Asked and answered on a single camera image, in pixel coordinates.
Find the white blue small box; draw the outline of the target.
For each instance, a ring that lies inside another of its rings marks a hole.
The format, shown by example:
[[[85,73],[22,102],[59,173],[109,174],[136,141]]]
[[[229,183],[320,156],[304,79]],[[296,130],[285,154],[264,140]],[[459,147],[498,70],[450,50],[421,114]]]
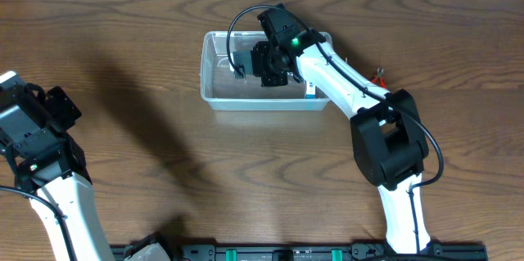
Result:
[[[305,82],[305,98],[315,99],[316,97],[316,86],[310,81]]]

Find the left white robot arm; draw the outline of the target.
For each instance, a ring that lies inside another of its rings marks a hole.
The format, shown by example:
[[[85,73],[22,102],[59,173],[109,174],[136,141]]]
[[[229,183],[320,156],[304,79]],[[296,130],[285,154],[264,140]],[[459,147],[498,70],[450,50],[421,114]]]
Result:
[[[29,199],[56,259],[112,260],[84,151],[67,132],[80,116],[62,88],[2,74],[1,154],[14,174],[11,191]]]

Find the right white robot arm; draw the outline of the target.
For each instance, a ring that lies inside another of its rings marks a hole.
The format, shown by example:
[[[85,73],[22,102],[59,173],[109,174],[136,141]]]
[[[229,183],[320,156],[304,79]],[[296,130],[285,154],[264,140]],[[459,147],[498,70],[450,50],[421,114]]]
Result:
[[[419,189],[426,185],[423,161],[435,140],[413,97],[366,79],[283,5],[256,10],[266,39],[247,52],[228,52],[236,78],[252,75],[268,88],[286,86],[289,78],[308,81],[333,101],[350,121],[355,163],[378,189],[387,244],[397,254],[421,253],[430,237]]]

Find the clear plastic container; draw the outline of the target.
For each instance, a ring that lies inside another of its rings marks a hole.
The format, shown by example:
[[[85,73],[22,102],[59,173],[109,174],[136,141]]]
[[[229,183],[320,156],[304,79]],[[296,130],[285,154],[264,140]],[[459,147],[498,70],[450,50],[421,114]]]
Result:
[[[235,79],[226,51],[225,31],[210,31],[203,40],[201,54],[201,97],[213,110],[323,110],[330,99],[316,87],[315,99],[305,98],[305,83],[292,74],[288,85],[261,86],[253,75]]]

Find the orange handled pliers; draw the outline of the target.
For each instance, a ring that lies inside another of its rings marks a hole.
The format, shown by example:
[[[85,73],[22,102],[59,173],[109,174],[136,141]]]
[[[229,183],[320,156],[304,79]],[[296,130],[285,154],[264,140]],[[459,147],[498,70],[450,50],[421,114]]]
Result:
[[[386,83],[385,83],[384,78],[383,78],[383,74],[384,74],[384,69],[377,68],[377,70],[375,72],[375,75],[371,79],[371,82],[376,84],[377,86],[379,86],[381,88],[387,88]]]

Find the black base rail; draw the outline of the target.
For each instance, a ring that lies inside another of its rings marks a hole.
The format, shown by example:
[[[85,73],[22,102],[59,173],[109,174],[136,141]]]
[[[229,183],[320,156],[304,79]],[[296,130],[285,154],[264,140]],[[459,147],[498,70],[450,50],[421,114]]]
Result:
[[[158,242],[112,249],[123,261],[358,261],[358,260],[473,260],[488,261],[483,245],[433,243],[419,254],[396,253],[387,244],[360,242],[331,246],[182,245],[167,249]]]

